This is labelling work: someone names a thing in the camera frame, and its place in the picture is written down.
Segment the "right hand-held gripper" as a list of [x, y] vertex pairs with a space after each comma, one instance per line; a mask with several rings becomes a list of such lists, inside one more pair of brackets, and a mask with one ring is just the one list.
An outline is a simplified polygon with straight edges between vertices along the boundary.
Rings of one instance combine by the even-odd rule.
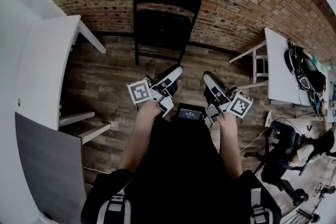
[[242, 119], [253, 104], [252, 97], [238, 90], [237, 87], [228, 88], [210, 71], [203, 73], [203, 81], [206, 85], [204, 97], [208, 104], [206, 115], [212, 124], [224, 113], [231, 113]]

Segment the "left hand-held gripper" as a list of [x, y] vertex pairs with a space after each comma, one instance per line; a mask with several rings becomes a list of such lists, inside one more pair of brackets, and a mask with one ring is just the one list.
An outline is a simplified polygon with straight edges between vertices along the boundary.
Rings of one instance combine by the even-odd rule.
[[164, 118], [174, 107], [173, 95], [177, 91], [176, 81], [182, 72], [181, 65], [173, 65], [155, 79], [145, 76], [143, 79], [128, 83], [127, 88], [135, 107], [139, 109], [139, 103], [155, 101]]

